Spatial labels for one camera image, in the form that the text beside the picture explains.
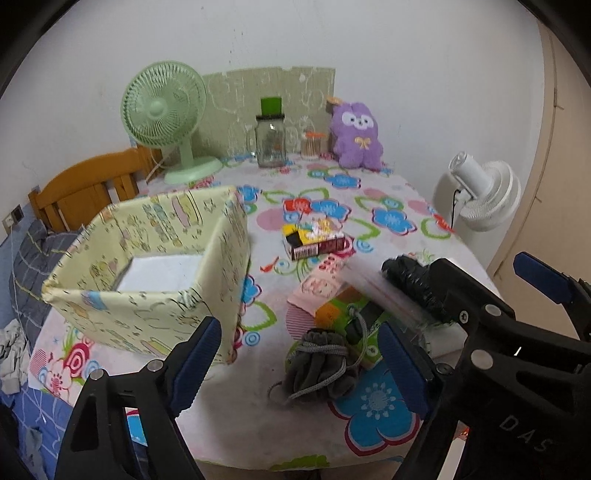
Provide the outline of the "white standing fan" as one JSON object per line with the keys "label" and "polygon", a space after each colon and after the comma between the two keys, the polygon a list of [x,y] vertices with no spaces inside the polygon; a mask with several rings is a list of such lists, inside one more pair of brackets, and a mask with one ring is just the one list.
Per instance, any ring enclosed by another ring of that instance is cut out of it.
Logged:
{"label": "white standing fan", "polygon": [[479,163],[465,151],[455,155],[434,193],[435,209],[489,267],[522,197],[518,175],[504,161]]}

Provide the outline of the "pink carton box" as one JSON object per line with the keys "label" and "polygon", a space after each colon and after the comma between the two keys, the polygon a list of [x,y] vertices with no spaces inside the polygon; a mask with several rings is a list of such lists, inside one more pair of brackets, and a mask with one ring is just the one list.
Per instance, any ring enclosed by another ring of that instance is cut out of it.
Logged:
{"label": "pink carton box", "polygon": [[325,257],[290,293],[287,303],[315,316],[322,305],[346,288],[346,281],[342,278],[345,266],[346,260],[339,256]]}

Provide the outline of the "yellow red snack box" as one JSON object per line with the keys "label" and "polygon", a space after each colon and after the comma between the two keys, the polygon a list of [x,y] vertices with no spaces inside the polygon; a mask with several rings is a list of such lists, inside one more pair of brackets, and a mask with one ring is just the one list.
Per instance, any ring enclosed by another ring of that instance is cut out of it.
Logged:
{"label": "yellow red snack box", "polygon": [[287,255],[293,261],[339,252],[348,243],[346,234],[330,218],[286,224],[281,234]]}

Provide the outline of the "wall power outlet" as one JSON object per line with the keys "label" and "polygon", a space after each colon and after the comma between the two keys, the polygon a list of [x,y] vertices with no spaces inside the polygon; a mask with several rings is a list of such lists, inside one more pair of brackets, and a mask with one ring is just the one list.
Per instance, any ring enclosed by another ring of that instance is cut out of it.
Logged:
{"label": "wall power outlet", "polygon": [[3,220],[2,225],[7,234],[10,234],[13,228],[24,218],[22,207],[17,205]]}

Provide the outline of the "green block on jar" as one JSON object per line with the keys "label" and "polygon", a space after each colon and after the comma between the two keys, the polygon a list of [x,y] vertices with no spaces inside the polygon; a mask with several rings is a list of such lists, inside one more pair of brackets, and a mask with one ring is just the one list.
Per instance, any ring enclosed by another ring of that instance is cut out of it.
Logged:
{"label": "green block on jar", "polygon": [[283,114],[283,99],[280,97],[263,97],[260,99],[260,114],[278,116]]}

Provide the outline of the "green orange box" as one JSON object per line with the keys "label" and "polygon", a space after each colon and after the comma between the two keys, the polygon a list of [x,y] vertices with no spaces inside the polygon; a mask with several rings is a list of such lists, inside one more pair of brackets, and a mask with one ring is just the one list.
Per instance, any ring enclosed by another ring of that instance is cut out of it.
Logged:
{"label": "green orange box", "polygon": [[388,318],[380,305],[355,288],[346,287],[315,311],[315,326],[341,335],[353,357],[363,353],[361,365],[370,370],[382,360],[378,333]]}

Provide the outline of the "floral tablecloth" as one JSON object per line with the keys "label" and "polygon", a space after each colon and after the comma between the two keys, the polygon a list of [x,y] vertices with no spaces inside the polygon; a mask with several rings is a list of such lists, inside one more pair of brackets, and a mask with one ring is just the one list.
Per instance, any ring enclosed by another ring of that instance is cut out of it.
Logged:
{"label": "floral tablecloth", "polygon": [[178,420],[191,453],[202,462],[245,470],[401,461],[420,421],[405,407],[381,361],[342,399],[287,407],[267,400],[297,341],[314,325],[314,316],[288,304],[287,297],[331,255],[290,260],[281,229],[330,218],[348,239],[345,249],[332,255],[356,256],[380,269],[398,255],[423,264],[447,257],[488,283],[484,267],[418,191],[387,168],[346,171],[328,161],[293,159],[263,170],[252,159],[232,159],[197,184],[154,182],[138,198],[223,186],[238,190],[246,214],[249,267],[232,360],[214,363]]}

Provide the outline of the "blue plaid bedding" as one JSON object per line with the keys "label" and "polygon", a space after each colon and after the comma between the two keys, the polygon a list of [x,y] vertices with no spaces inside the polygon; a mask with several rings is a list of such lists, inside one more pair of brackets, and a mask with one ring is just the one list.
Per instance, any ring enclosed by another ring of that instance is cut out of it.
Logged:
{"label": "blue plaid bedding", "polygon": [[1,246],[1,324],[15,327],[31,354],[17,386],[1,395],[1,413],[25,471],[37,479],[54,477],[69,417],[90,373],[137,372],[149,360],[92,342],[42,300],[43,282],[77,236],[51,233],[30,219]]}

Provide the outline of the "clear plastic bag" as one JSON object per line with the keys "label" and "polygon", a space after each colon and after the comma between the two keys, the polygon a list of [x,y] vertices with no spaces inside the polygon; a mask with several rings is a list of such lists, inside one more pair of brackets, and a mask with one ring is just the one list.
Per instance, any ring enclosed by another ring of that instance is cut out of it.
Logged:
{"label": "clear plastic bag", "polygon": [[356,256],[345,260],[339,279],[388,311],[406,327],[418,332],[440,326],[433,316],[402,290],[394,287],[379,266]]}

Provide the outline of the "glass jar mug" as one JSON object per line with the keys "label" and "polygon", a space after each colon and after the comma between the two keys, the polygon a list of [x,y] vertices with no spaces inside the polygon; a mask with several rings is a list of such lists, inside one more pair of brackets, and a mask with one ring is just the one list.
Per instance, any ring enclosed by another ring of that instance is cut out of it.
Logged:
{"label": "glass jar mug", "polygon": [[246,134],[246,147],[256,157],[259,168],[287,165],[287,130],[284,115],[257,115],[256,125]]}

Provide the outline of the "grey drawstring pouch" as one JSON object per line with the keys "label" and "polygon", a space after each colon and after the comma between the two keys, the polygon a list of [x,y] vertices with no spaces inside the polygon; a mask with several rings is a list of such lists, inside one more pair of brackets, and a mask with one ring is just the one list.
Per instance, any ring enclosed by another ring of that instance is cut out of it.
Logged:
{"label": "grey drawstring pouch", "polygon": [[338,332],[312,328],[297,342],[283,381],[269,387],[267,400],[280,406],[337,400],[355,389],[369,346],[369,329],[359,309],[349,305],[348,313],[361,328],[362,347],[356,357]]}

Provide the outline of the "green patterned board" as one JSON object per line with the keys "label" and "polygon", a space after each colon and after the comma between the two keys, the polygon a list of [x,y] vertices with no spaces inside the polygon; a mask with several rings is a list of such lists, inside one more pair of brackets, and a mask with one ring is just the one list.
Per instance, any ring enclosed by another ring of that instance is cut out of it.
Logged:
{"label": "green patterned board", "polygon": [[297,152],[308,131],[327,135],[327,99],[335,91],[335,69],[264,67],[204,76],[204,114],[193,133],[197,155],[218,158],[256,151],[257,119],[283,115],[287,152]]}

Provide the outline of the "green desk fan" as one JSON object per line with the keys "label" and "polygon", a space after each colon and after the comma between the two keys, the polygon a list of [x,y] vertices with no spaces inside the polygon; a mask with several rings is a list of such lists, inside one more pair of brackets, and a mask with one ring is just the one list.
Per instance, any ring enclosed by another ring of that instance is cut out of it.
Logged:
{"label": "green desk fan", "polygon": [[204,115],[204,80],[190,66],[177,61],[153,63],[128,83],[120,104],[126,132],[150,149],[176,148],[179,162],[164,175],[168,185],[200,181],[222,168],[214,156],[197,157],[192,136]]}

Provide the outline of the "purple plush bunny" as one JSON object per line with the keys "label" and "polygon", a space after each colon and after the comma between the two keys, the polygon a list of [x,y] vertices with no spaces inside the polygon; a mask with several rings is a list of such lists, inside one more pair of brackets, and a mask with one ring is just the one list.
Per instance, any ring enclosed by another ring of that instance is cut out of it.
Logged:
{"label": "purple plush bunny", "polygon": [[366,104],[342,102],[332,106],[329,126],[332,152],[345,169],[380,171],[384,147],[379,140],[379,125]]}

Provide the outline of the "wooden chair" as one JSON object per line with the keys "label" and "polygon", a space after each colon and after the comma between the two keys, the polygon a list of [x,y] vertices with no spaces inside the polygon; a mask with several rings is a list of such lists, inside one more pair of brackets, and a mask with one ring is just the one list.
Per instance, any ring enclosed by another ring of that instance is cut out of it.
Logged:
{"label": "wooden chair", "polygon": [[162,159],[159,150],[144,146],[96,156],[55,176],[28,195],[35,217],[61,233],[86,226],[105,207],[139,194],[138,181]]}

